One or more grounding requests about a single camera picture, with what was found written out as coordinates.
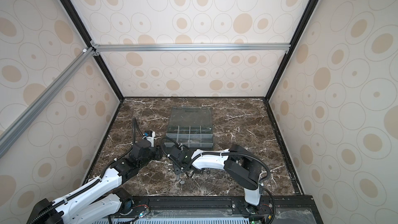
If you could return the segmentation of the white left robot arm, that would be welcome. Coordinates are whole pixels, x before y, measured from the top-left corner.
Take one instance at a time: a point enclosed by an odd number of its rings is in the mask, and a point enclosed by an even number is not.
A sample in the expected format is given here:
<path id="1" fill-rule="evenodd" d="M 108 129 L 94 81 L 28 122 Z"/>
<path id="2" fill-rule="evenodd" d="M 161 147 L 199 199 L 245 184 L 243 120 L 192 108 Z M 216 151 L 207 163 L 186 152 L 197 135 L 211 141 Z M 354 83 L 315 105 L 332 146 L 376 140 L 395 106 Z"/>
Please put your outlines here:
<path id="1" fill-rule="evenodd" d="M 132 196 L 121 185 L 135 177 L 151 161 L 161 160 L 162 145 L 140 140 L 101 173 L 73 192 L 53 201 L 43 199 L 33 208 L 29 224 L 90 224 L 115 213 L 127 214 Z"/>

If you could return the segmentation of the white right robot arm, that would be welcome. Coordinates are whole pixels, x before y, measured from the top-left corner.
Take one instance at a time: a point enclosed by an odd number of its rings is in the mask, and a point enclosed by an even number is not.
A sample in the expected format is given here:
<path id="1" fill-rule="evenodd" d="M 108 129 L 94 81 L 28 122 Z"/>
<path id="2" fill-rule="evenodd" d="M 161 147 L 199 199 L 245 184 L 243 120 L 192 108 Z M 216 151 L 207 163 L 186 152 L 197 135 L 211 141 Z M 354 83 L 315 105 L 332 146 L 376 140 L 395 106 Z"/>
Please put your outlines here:
<path id="1" fill-rule="evenodd" d="M 239 145 L 220 151 L 206 151 L 183 145 L 162 148 L 169 158 L 175 174 L 202 169 L 216 169 L 227 172 L 244 188 L 246 203 L 260 204 L 263 183 L 271 177 L 271 171 L 261 159 Z"/>

